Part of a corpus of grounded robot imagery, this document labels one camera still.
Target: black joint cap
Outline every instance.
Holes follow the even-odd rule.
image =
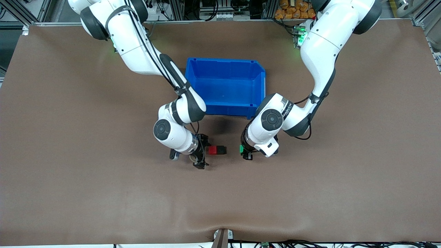
[[[368,31],[380,18],[383,6],[380,0],[375,0],[374,4],[370,8],[369,12],[363,18],[363,20],[355,27],[353,34],[363,34]]]
[[[283,124],[282,114],[275,109],[267,109],[263,112],[262,126],[267,131],[274,131],[279,129]]]
[[[168,120],[158,120],[153,127],[153,134],[159,140],[166,140],[170,134],[170,122]]]

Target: blue plastic bin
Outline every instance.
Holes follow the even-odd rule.
[[[185,77],[209,115],[251,119],[265,98],[265,70],[255,60],[189,58]]]

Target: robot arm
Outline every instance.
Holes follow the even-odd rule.
[[[127,67],[143,75],[162,75],[178,98],[159,108],[153,133],[163,145],[180,153],[192,155],[194,165],[206,165],[201,135],[194,135],[184,125],[200,121],[206,111],[202,98],[194,91],[173,60],[152,44],[142,22],[148,17],[143,0],[68,0],[80,14],[81,23],[92,37],[110,38]]]
[[[275,135],[281,129],[291,137],[305,134],[328,95],[340,50],[352,33],[366,32],[381,14],[378,0],[313,0],[312,5],[317,12],[321,11],[321,16],[315,24],[311,21],[311,25],[307,25],[310,30],[300,48],[300,55],[314,78],[314,89],[303,108],[279,94],[267,96],[243,132],[244,150],[241,154],[244,159],[252,159],[254,151],[260,151],[266,157],[273,155],[279,147]]]

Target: metal frame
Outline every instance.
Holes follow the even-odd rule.
[[[18,22],[1,22],[1,27],[17,27],[17,26],[30,26],[37,22],[42,22],[46,18],[52,0],[44,0],[40,8],[38,16],[34,16],[23,4],[17,0],[0,0],[0,4],[5,8],[9,14],[11,14]]]
[[[175,21],[184,20],[184,3],[181,0],[169,0]]]
[[[38,22],[38,19],[23,4],[16,0],[0,0],[0,4],[25,26]]]
[[[271,17],[274,18],[274,13],[279,7],[279,0],[268,0],[265,5],[265,11],[262,13],[262,19]]]
[[[415,26],[427,25],[435,18],[439,18],[441,0],[428,0],[414,11]]]

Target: black cable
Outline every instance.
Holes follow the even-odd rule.
[[[166,9],[164,8],[164,2],[163,2],[164,0],[157,0],[157,3],[158,3],[158,7],[159,7],[159,9],[161,10],[161,14],[163,14],[166,18],[167,18],[167,20],[169,20],[169,21],[174,21],[174,19],[172,20],[168,15],[167,15],[167,12],[166,12]]]
[[[1,7],[1,10],[0,10],[0,19],[2,19],[3,17],[4,17],[4,15],[6,14],[6,9],[4,9],[3,7]]]
[[[248,6],[246,6],[245,8],[238,8],[238,7],[236,7],[236,6],[234,6],[234,4],[235,4],[235,2],[238,2],[239,0],[231,0],[231,3],[230,3],[230,7],[234,10],[234,11],[237,11],[237,12],[244,12],[244,11],[247,11],[247,10],[249,10],[250,9],[250,3],[248,2]]]
[[[309,98],[309,96],[307,96],[305,99],[303,99],[303,100],[301,100],[301,101],[297,101],[297,102],[295,102],[294,104],[299,104],[299,103],[302,103],[302,102],[304,102],[304,101],[306,101],[306,100],[308,100],[308,98]]]
[[[282,25],[283,25],[283,27],[285,28],[286,32],[288,32],[288,34],[290,34],[290,35],[292,35],[292,36],[295,36],[295,34],[291,33],[291,31],[288,30],[288,28],[293,29],[293,27],[292,27],[292,26],[289,26],[289,27],[288,27],[288,26],[283,22],[282,19],[280,19],[280,21],[282,22]]]
[[[292,247],[294,247],[295,245],[299,244],[299,245],[302,245],[302,246],[304,246],[306,248],[310,248],[310,246],[307,245],[307,244],[309,244],[309,245],[312,245],[315,248],[327,248],[325,246],[321,246],[321,245],[309,242],[307,240],[287,240],[286,242],[288,242]]]
[[[247,141],[245,140],[245,132],[247,131],[248,127],[251,125],[251,123],[254,121],[256,117],[251,118],[251,120],[248,122],[248,124],[245,126],[245,128],[242,130],[242,134],[240,135],[240,143],[243,146],[243,149],[245,151],[247,151],[248,153],[255,153],[255,152],[259,152],[258,150],[254,149],[253,150],[247,150],[245,148],[245,146],[243,144],[247,144]]]
[[[277,24],[279,24],[280,26],[283,26],[283,27],[294,28],[294,26],[290,26],[290,25],[286,25],[284,23],[281,23],[281,22],[277,21],[276,19],[274,19],[272,17],[265,17],[264,19],[272,20],[275,23],[277,23]]]
[[[156,58],[158,59],[158,62],[159,62],[159,63],[161,64],[161,66],[163,67],[163,69],[164,69],[165,73],[167,74],[167,76],[165,76],[165,74],[163,73],[163,71],[161,71],[161,68],[159,67],[159,65],[158,65],[158,64],[156,63],[156,61],[153,59],[153,56],[152,56],[152,54],[150,53],[150,51],[148,50],[147,45],[145,44],[145,42],[144,42],[144,40],[143,40],[143,38],[142,38],[142,36],[141,36],[139,30],[138,30],[138,27],[137,27],[137,25],[136,25],[136,22],[135,22],[135,20],[133,19],[132,13],[130,13],[130,11],[129,11],[129,16],[130,16],[130,19],[132,20],[132,24],[133,24],[133,26],[135,27],[135,30],[136,30],[136,33],[138,34],[139,39],[141,40],[142,44],[144,45],[144,48],[146,49],[146,52],[148,53],[148,55],[149,55],[150,58],[152,59],[152,61],[153,61],[153,63],[155,64],[155,66],[158,68],[159,72],[160,72],[160,73],[162,74],[162,76],[165,78],[165,80],[166,80],[166,81],[167,81],[167,82],[173,87],[174,90],[176,90],[177,87],[173,85],[173,83],[172,83],[172,81],[171,81],[171,79],[170,79],[170,77],[169,77],[169,75],[168,75],[168,73],[167,73],[167,70],[164,68],[164,65],[161,63],[161,60],[159,59],[159,56],[158,56],[158,54],[156,53],[155,48],[153,47],[153,44],[152,44],[151,40],[147,38],[147,40],[150,41],[150,45],[152,46],[153,51],[155,52],[155,55],[156,55]]]
[[[213,13],[212,13],[212,15],[210,16],[210,18],[208,18],[207,20],[205,20],[206,22],[207,22],[207,21],[211,21],[213,18],[215,18],[216,15],[217,15],[217,11],[219,10],[219,2],[218,2],[217,0],[213,0],[213,2],[214,2],[214,4],[213,4]]]
[[[296,36],[296,35],[293,34],[291,31],[288,30],[288,29],[293,29],[294,26],[286,25],[286,24],[283,22],[282,19],[280,20],[280,22],[277,21],[276,19],[272,18],[272,17],[265,17],[265,19],[268,19],[268,20],[272,20],[272,21],[274,21],[275,23],[277,23],[277,24],[279,24],[280,26],[284,27],[285,30],[286,30],[286,32],[287,32],[288,34],[290,34],[290,35],[292,35],[292,36]]]
[[[195,8],[195,5],[196,5],[196,2],[197,2],[198,0],[193,0],[193,4],[191,5],[191,11],[193,12],[193,15],[194,15],[194,17],[197,19],[197,20],[200,20],[200,18],[199,18],[199,15],[198,14],[196,14],[196,9],[197,8]]]
[[[199,133],[199,121],[197,121],[196,123],[198,124],[198,129],[197,129],[197,130],[194,128],[193,123],[190,123],[190,126],[191,126],[191,128],[193,129],[193,131],[194,131],[194,135],[196,135],[196,137],[197,137],[198,140],[199,140],[199,143],[200,143],[201,146],[202,146],[201,138],[198,136],[198,133]],[[204,160],[205,160],[205,148],[202,148],[202,161],[204,161]]]

